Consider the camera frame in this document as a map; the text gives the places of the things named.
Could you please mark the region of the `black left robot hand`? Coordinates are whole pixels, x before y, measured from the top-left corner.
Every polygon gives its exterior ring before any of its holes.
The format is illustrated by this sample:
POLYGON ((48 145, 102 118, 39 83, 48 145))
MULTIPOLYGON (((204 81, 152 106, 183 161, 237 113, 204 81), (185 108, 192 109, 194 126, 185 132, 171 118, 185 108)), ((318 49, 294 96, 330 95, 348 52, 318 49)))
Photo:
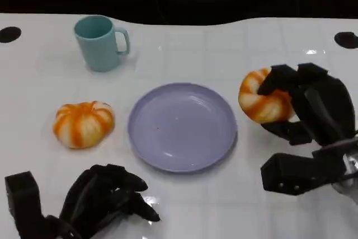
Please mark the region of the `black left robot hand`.
POLYGON ((147 189, 143 179, 122 166, 94 165, 70 187, 59 218, 81 238, 91 238, 114 220, 131 215, 159 222, 159 214, 141 196, 147 189))

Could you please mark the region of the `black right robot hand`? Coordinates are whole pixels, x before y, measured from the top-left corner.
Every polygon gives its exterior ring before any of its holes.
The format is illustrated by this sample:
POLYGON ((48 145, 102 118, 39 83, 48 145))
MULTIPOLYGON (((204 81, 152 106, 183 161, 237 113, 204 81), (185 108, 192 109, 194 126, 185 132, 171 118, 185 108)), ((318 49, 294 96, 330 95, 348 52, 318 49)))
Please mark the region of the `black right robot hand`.
POLYGON ((258 89, 268 96, 282 90, 299 121, 276 120, 262 127, 287 140, 292 146, 316 141, 320 146, 352 139, 356 135, 355 109, 343 82, 314 63, 302 63, 297 69, 275 65, 258 89))

